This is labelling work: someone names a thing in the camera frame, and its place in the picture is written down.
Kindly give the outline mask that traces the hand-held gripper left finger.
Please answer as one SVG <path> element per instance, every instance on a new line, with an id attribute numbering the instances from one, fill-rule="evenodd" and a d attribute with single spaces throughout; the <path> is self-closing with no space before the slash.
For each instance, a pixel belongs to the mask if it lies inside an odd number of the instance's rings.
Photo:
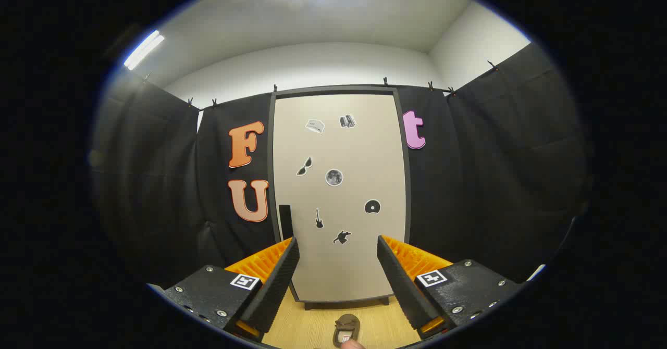
<path id="1" fill-rule="evenodd" d="M 300 259 L 288 238 L 225 268 L 203 266 L 164 290 L 166 300 L 225 334 L 262 341 Z"/>

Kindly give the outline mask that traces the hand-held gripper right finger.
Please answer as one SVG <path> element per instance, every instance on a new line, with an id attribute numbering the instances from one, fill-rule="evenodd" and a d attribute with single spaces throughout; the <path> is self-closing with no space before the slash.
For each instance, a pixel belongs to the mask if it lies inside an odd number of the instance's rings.
<path id="1" fill-rule="evenodd" d="M 475 260 L 450 262 L 385 235 L 377 259 L 420 339 L 470 325 L 523 288 Z"/>

